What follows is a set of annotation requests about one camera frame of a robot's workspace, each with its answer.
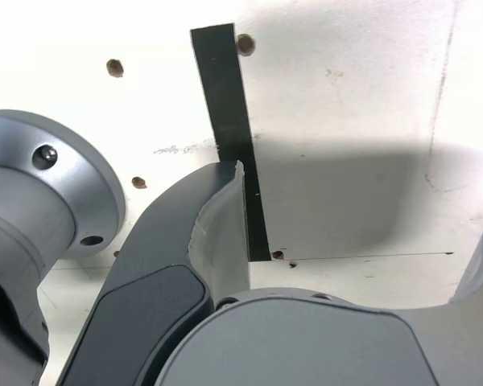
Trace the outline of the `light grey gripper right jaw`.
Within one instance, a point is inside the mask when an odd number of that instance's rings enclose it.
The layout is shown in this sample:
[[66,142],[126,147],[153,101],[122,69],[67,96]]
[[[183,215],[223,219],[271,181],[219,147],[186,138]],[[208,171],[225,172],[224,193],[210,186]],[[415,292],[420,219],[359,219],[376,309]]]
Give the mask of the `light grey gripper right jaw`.
[[303,289],[243,294],[195,327],[159,385],[483,385],[483,234],[450,301],[369,308]]

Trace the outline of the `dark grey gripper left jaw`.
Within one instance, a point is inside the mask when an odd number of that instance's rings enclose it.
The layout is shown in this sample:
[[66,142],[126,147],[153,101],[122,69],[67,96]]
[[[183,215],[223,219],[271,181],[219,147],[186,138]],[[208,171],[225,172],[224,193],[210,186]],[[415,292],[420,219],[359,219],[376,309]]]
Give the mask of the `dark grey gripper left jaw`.
[[138,218],[60,384],[153,384],[168,356],[216,303],[249,287],[243,165],[203,166]]

